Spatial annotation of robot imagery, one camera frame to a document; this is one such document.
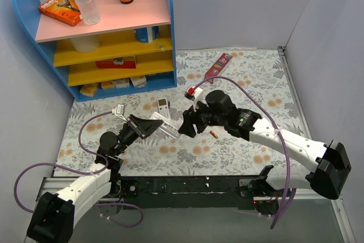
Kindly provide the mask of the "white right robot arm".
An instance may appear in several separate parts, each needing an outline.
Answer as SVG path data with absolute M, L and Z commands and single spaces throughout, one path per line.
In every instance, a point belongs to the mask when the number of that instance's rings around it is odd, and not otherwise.
M 301 164 L 297 168 L 289 163 L 282 169 L 265 167 L 247 186 L 253 195 L 270 196 L 276 190 L 288 187 L 313 190 L 331 200 L 339 198 L 351 172 L 349 157 L 341 142 L 313 141 L 278 129 L 260 114 L 236 107 L 221 90 L 204 96 L 201 88 L 190 87 L 185 97 L 193 105 L 183 112 L 180 134 L 194 138 L 208 126 L 222 126 L 236 138 L 267 146 Z

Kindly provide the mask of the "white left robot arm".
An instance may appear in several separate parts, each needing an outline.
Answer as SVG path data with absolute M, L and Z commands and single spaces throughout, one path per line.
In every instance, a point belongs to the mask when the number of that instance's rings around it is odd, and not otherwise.
M 68 242 L 77 222 L 104 196 L 116 197 L 121 190 L 118 156 L 138 138 L 145 139 L 163 124 L 130 115 L 118 134 L 100 137 L 89 172 L 56 193 L 43 194 L 32 215 L 27 236 L 36 242 Z

